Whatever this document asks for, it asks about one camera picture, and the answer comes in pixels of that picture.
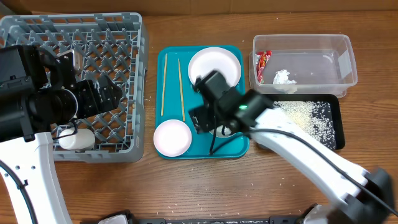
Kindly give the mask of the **white tissue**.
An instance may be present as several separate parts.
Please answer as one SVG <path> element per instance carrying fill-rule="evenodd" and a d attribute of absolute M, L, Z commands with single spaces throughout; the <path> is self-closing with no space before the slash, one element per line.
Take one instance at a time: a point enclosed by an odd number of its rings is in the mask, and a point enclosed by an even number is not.
<path fill-rule="evenodd" d="M 273 79 L 274 85 L 295 85 L 297 82 L 295 80 L 289 79 L 290 73 L 286 70 L 279 70 L 275 73 L 275 77 Z"/>

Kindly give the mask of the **large white plate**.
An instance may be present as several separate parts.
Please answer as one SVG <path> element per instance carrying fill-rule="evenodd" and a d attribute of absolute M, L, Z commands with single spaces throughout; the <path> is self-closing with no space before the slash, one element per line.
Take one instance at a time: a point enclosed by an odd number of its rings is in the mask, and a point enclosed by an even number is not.
<path fill-rule="evenodd" d="M 231 51 L 221 47 L 207 47 L 198 51 L 188 64 L 188 77 L 195 84 L 211 71 L 220 72 L 229 86 L 236 86 L 242 75 L 241 63 Z"/>

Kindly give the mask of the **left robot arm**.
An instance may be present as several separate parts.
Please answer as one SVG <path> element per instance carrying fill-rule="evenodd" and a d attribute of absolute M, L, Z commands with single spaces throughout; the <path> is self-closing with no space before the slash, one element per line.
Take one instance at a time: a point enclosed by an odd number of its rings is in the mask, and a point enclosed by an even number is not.
<path fill-rule="evenodd" d="M 109 77 L 76 80 L 79 53 L 42 47 L 1 49 L 1 176 L 19 223 L 70 223 L 53 159 L 51 126 L 118 107 L 123 92 Z"/>

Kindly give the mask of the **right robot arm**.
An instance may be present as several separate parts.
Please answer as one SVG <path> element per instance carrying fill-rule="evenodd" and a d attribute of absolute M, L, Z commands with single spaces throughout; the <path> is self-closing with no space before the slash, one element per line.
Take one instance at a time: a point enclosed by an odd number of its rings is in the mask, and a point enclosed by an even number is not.
<path fill-rule="evenodd" d="M 214 125 L 227 126 L 236 136 L 247 136 L 292 164 L 329 199 L 314 205 L 297 223 L 383 223 L 397 215 L 390 175 L 383 169 L 368 172 L 317 141 L 265 95 L 234 88 L 205 90 L 196 87 Z"/>

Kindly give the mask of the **grey bowl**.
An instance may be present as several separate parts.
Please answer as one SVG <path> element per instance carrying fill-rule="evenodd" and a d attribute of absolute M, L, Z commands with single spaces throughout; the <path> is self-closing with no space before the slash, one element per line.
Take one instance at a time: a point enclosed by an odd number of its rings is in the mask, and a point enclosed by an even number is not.
<path fill-rule="evenodd" d="M 215 135 L 217 138 L 229 138 L 235 135 L 232 130 L 224 125 L 218 126 L 216 129 L 210 130 L 209 133 Z"/>

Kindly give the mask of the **white cup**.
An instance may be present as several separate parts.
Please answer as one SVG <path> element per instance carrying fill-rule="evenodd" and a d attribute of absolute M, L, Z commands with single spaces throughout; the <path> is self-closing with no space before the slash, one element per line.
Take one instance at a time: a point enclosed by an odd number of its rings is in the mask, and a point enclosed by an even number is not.
<path fill-rule="evenodd" d="M 79 129 L 73 134 L 74 129 L 65 129 L 60 133 L 58 143 L 66 150 L 91 150 L 95 145 L 95 135 L 89 129 Z"/>

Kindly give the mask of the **red snack wrapper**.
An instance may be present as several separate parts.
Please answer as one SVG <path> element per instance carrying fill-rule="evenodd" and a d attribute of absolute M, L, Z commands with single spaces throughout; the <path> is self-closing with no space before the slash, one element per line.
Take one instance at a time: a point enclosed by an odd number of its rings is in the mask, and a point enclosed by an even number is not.
<path fill-rule="evenodd" d="M 258 52 L 256 54 L 256 72 L 257 72 L 257 80 L 260 84 L 264 83 L 264 76 L 263 76 L 263 71 L 269 61 L 269 59 L 272 56 L 272 51 L 271 50 L 266 50 L 263 52 Z"/>

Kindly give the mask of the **small pink-white plate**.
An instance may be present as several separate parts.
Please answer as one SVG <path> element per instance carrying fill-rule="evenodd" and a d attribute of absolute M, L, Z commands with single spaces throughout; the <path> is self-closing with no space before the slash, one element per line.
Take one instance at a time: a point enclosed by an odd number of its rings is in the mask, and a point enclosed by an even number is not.
<path fill-rule="evenodd" d="M 156 127 L 153 142 L 161 155 L 178 157 L 189 149 L 192 132 L 183 121 L 169 119 Z"/>

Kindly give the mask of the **wooden chopstick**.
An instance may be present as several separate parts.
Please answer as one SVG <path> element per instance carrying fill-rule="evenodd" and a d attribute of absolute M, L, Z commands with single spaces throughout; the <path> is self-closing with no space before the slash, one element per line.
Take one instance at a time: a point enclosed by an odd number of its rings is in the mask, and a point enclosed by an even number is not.
<path fill-rule="evenodd" d="M 182 85 L 182 71 L 180 59 L 178 58 L 178 80 L 180 87 L 180 101 L 181 101 L 181 109 L 182 109 L 182 121 L 185 122 L 185 105 L 184 105 L 184 97 L 183 97 L 183 85 Z"/>
<path fill-rule="evenodd" d="M 161 101 L 161 116 L 164 115 L 164 101 L 165 101 L 165 82 L 167 78 L 167 54 L 165 54 L 164 60 L 164 75 L 163 75 L 163 83 L 162 83 L 162 101 Z"/>

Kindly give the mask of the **pile of rice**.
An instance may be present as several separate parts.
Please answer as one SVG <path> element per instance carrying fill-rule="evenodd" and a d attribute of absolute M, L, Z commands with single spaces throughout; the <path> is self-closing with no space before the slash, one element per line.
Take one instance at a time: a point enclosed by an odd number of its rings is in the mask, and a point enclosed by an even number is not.
<path fill-rule="evenodd" d="M 331 106 L 325 101 L 275 101 L 295 124 L 331 150 L 336 149 Z"/>

